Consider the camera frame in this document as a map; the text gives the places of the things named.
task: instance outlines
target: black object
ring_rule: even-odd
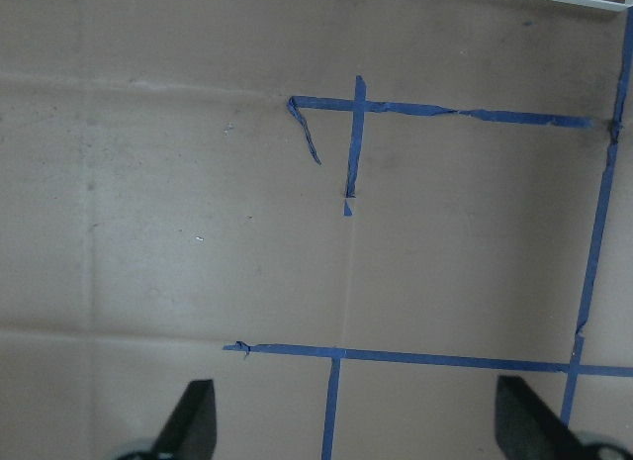
[[[615,445],[582,445],[516,376],[498,377],[495,437],[507,460],[633,460]]]
[[[192,381],[151,449],[118,460],[210,460],[217,435],[214,382]]]

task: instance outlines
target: blue tape grid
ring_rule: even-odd
[[[593,294],[593,285],[597,275],[597,266],[602,244],[602,236],[606,224],[608,204],[613,185],[613,175],[615,162],[617,159],[617,148],[619,136],[622,130],[622,114],[626,101],[627,90],[630,82],[631,63],[633,61],[633,11],[627,12],[626,29],[624,34],[624,44],[622,51],[622,71],[617,85],[617,97],[610,129],[610,143],[607,149],[606,166],[600,181],[600,190],[595,210],[595,219],[591,233],[589,254],[581,303],[576,322],[574,348],[570,357],[570,362],[549,363],[536,361],[522,361],[496,358],[478,358],[467,356],[446,356],[438,354],[421,353],[401,353],[394,351],[373,351],[362,349],[347,349],[323,346],[301,346],[293,344],[258,344],[250,346],[243,341],[238,341],[233,345],[225,346],[225,350],[242,351],[246,355],[251,352],[273,353],[295,356],[312,356],[331,359],[331,370],[327,387],[327,401],[325,409],[325,421],[323,429],[323,444],[321,450],[321,460],[331,460],[335,420],[336,403],[338,399],[338,386],[340,378],[340,366],[342,359],[357,359],[364,361],[381,361],[394,363],[426,364],[434,366],[455,366],[481,369],[498,369],[504,371],[537,371],[550,373],[566,373],[567,382],[563,406],[561,410],[561,420],[569,423],[574,396],[579,375],[587,376],[615,376],[633,378],[633,367],[618,366],[598,366],[583,365],[582,355],[585,343],[583,329],[588,322]],[[366,85],[362,77],[356,78],[356,90],[354,101],[345,99],[316,98],[307,96],[294,96],[288,102],[288,109],[291,114],[302,125],[306,134],[306,140],[313,159],[321,164],[314,146],[308,123],[299,112],[300,108],[327,109],[332,111],[352,111],[354,119],[352,122],[352,140],[349,152],[349,168],[346,198],[352,198],[355,191],[355,178],[358,171],[358,157],[362,144],[362,131],[365,112],[398,112],[414,116],[438,116],[445,114],[457,114],[462,116],[475,117],[484,121],[506,122],[513,124],[532,125],[553,125],[559,127],[571,127],[586,129],[591,127],[591,120],[588,118],[556,116],[545,114],[513,113],[507,111],[458,111],[439,106],[429,106],[423,104],[404,104],[389,102],[372,102],[366,100]],[[345,200],[345,216],[351,216],[351,210]]]

